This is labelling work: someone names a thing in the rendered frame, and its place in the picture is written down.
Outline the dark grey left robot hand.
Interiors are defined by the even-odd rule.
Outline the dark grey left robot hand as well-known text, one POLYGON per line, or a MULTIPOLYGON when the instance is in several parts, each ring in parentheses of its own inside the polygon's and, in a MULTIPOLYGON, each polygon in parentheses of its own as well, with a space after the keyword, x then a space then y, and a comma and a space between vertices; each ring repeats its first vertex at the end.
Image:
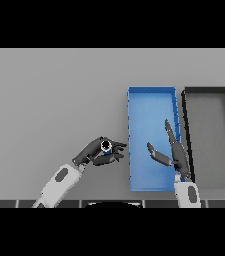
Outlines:
POLYGON ((87 165, 89 163, 92 163, 94 166, 110 164, 114 161, 119 161, 124 157, 123 154, 120 154, 120 151, 123 151, 125 147, 126 144, 124 143, 116 142, 112 139, 101 136, 89 142, 80 151, 80 153, 72 159, 72 162, 77 167, 80 167, 81 165, 87 165), (101 150, 101 142, 104 140, 108 140, 112 144, 112 153, 109 155, 104 155, 101 150))

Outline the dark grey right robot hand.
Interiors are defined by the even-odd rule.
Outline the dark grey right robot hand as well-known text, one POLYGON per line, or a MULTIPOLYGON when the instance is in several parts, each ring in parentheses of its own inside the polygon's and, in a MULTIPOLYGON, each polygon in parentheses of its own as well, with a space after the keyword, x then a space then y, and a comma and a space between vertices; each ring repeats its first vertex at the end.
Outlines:
POLYGON ((174 132, 168 120, 165 120, 165 130, 168 135, 172 157, 166 156, 163 153, 155 150, 153 145, 148 142, 147 149, 150 153, 150 157, 164 166, 174 166, 175 170, 180 173, 183 179, 190 178, 191 172, 184 147, 181 142, 175 138, 174 132))

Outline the blue bin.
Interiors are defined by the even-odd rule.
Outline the blue bin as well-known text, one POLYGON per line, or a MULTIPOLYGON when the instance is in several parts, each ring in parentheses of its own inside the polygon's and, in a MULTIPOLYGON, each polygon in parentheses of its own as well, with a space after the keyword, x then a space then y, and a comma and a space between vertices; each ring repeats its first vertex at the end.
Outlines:
POLYGON ((130 190, 173 191, 174 167, 154 161, 147 143, 172 157, 165 120, 169 121, 176 139, 181 140, 176 87, 129 86, 127 97, 130 190))

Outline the dark grey bin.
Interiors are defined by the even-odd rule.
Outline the dark grey bin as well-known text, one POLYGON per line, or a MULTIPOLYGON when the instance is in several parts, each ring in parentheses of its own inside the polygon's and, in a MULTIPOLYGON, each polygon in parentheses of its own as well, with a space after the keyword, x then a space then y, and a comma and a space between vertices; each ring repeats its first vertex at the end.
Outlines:
POLYGON ((225 87, 185 87, 181 96, 192 179, 225 189, 225 87))

